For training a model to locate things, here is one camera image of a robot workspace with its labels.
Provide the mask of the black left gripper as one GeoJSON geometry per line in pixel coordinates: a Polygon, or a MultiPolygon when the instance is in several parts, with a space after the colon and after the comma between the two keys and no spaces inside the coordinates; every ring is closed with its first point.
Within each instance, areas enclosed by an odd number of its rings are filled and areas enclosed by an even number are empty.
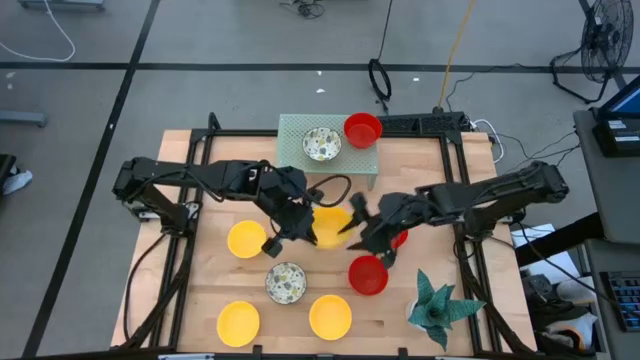
{"type": "Polygon", "coordinates": [[[313,208],[296,202],[302,197],[303,191],[291,178],[302,175],[299,170],[291,167],[273,169],[261,174],[256,206],[269,218],[269,222],[279,226],[274,236],[269,237],[262,245],[262,251],[272,258],[276,258],[283,249],[283,239],[307,241],[317,245],[317,237],[312,225],[314,223],[313,208]]]}

